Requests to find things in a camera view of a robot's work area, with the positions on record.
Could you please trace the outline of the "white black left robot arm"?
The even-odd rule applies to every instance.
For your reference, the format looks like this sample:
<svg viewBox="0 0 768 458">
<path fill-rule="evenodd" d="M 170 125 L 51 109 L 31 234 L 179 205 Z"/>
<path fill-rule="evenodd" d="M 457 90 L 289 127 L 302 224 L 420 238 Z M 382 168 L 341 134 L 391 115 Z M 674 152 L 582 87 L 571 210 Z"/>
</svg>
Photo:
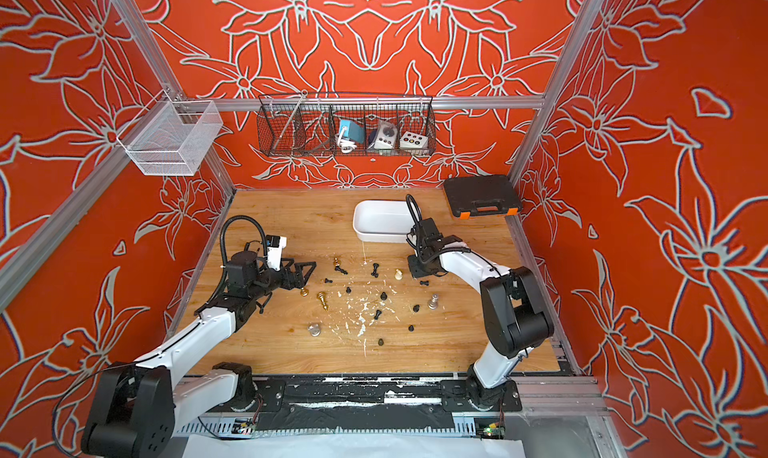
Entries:
<svg viewBox="0 0 768 458">
<path fill-rule="evenodd" d="M 187 380 L 187 373 L 218 344 L 240 331 L 254 314 L 264 312 L 278 290 L 306 287 L 314 261 L 286 258 L 287 240 L 257 226 L 258 248 L 245 245 L 229 255 L 231 225 L 256 225 L 248 216 L 229 218 L 219 234 L 221 276 L 191 324 L 132 362 L 100 372 L 80 448 L 98 457 L 157 457 L 174 432 L 218 406 L 259 411 L 262 394 L 245 364 L 222 362 L 207 374 Z"/>
</svg>

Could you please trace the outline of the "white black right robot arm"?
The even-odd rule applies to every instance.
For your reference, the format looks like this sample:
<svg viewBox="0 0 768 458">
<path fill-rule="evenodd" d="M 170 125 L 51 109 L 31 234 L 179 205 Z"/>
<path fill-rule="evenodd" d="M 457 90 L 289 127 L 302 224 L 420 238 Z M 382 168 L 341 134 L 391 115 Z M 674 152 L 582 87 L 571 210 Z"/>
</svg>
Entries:
<svg viewBox="0 0 768 458">
<path fill-rule="evenodd" d="M 458 237 L 440 233 L 433 219 L 422 216 L 412 195 L 405 203 L 413 220 L 406 236 L 413 249 L 408 257 L 412 277 L 451 274 L 480 295 L 488 345 L 470 366 L 466 389 L 474 407 L 488 409 L 504 397 L 513 369 L 555 332 L 543 294 L 530 269 L 512 269 L 483 257 Z"/>
</svg>

